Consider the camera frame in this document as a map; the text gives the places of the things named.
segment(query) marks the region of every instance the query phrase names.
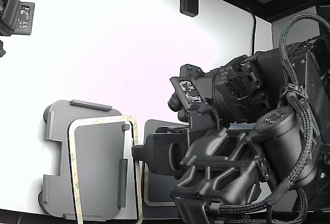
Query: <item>white surface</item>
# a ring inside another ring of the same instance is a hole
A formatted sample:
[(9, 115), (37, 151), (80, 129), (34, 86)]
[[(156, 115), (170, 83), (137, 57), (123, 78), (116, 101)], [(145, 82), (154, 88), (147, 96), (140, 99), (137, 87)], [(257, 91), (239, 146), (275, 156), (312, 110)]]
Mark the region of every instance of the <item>white surface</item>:
[[(148, 119), (177, 121), (167, 101), (180, 66), (209, 71), (251, 51), (250, 14), (220, 0), (200, 0), (195, 18), (179, 12), (179, 0), (21, 1), (36, 10), (31, 36), (2, 38), (0, 209), (43, 213), (42, 177), (59, 167), (59, 144), (44, 140), (50, 104), (111, 105), (137, 119), (142, 138)], [(256, 39), (257, 50), (272, 48), (269, 23), (258, 19)], [(118, 218), (135, 218), (128, 173), (128, 207)]]

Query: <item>black robotic arm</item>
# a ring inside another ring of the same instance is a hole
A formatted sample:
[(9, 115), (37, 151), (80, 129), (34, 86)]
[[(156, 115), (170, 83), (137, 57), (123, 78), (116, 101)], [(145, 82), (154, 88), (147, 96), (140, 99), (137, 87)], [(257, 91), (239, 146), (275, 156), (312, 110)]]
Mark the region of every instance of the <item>black robotic arm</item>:
[[(285, 46), (289, 28), (304, 18), (330, 30), (319, 16), (300, 13), (284, 27), (279, 49), (235, 58), (208, 73), (184, 65), (180, 77), (171, 78), (169, 107), (189, 125), (159, 128), (133, 156), (151, 172), (179, 179), (172, 197), (186, 223), (274, 223), (272, 206), (289, 190), (300, 200), (300, 213), (289, 223), (304, 221), (304, 189), (327, 171), (320, 155), (330, 143), (330, 40)], [(227, 129), (234, 122), (256, 125)], [(272, 194), (255, 202), (260, 182)], [(246, 219), (264, 209), (265, 219)]]

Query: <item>gray plastic bracket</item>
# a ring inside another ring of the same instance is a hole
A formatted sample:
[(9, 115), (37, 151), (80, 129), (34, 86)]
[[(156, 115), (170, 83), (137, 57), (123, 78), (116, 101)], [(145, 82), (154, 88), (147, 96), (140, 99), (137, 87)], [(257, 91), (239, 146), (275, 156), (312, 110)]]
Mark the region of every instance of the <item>gray plastic bracket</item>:
[(129, 124), (122, 125), (122, 131), (127, 131), (129, 129), (130, 129), (130, 125)]
[(127, 165), (127, 159), (120, 160), (118, 180), (118, 207), (126, 207)]
[(89, 108), (89, 109), (102, 110), (102, 111), (111, 111), (112, 110), (112, 106), (89, 103), (89, 102), (80, 101), (80, 100), (72, 100), (70, 102), (70, 105), (83, 107), (83, 108)]
[[(44, 175), (38, 197), (46, 213), (75, 219), (68, 151), (70, 124), (77, 119), (120, 115), (111, 106), (78, 100), (61, 100), (45, 110), (45, 139), (61, 142), (60, 176)], [(113, 219), (126, 204), (127, 160), (123, 159), (123, 126), (124, 121), (86, 125), (75, 130), (79, 189), (86, 221)]]

